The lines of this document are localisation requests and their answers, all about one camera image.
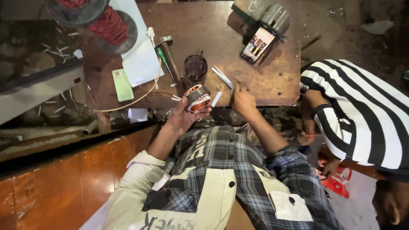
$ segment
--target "brown floor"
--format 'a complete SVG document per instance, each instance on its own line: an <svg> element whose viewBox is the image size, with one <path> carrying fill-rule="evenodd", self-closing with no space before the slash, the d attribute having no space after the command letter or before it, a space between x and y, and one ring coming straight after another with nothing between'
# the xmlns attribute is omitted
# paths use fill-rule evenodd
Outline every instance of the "brown floor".
<svg viewBox="0 0 409 230"><path fill-rule="evenodd" d="M0 229L77 230L108 199L156 126L0 181Z"/></svg>

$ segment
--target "black and white striped shirt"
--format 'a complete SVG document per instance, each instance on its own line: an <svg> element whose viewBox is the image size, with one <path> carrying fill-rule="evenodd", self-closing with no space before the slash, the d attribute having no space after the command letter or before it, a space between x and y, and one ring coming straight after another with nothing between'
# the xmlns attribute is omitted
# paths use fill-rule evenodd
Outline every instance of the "black and white striped shirt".
<svg viewBox="0 0 409 230"><path fill-rule="evenodd" d="M409 168L409 98L346 60L313 63L301 90L319 90L329 104L314 120L331 152L362 165Z"/></svg>

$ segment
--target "smartphone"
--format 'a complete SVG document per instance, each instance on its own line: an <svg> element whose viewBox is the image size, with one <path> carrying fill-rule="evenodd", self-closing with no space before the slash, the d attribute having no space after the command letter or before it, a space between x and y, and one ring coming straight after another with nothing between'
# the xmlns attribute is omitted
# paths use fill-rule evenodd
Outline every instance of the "smartphone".
<svg viewBox="0 0 409 230"><path fill-rule="evenodd" d="M275 30L271 26L262 23L256 34L240 53L240 57L254 65L276 37Z"/></svg>

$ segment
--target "hammer head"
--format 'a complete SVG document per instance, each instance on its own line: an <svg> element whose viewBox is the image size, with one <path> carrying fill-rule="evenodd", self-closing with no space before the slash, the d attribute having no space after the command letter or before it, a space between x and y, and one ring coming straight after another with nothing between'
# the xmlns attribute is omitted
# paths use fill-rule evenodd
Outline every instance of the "hammer head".
<svg viewBox="0 0 409 230"><path fill-rule="evenodd" d="M155 44L155 46L159 46L162 43L166 42L168 44L168 46L171 46L173 43L173 37L170 36L166 36L166 37L161 37L159 38L159 41Z"/></svg>

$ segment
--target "screwdriver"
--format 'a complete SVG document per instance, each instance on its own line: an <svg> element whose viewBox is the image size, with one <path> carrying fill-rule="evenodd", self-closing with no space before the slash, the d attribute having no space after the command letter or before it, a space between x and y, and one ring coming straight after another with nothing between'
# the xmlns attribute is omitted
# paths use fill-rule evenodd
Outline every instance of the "screwdriver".
<svg viewBox="0 0 409 230"><path fill-rule="evenodd" d="M160 47L157 47L156 49L157 49L157 53L162 58L163 63L165 63L166 67L168 68L168 71L169 71L169 74L171 75L173 83L176 83L175 79L173 78L172 72L169 69L168 63L166 62L165 55L163 54L162 49Z"/></svg>

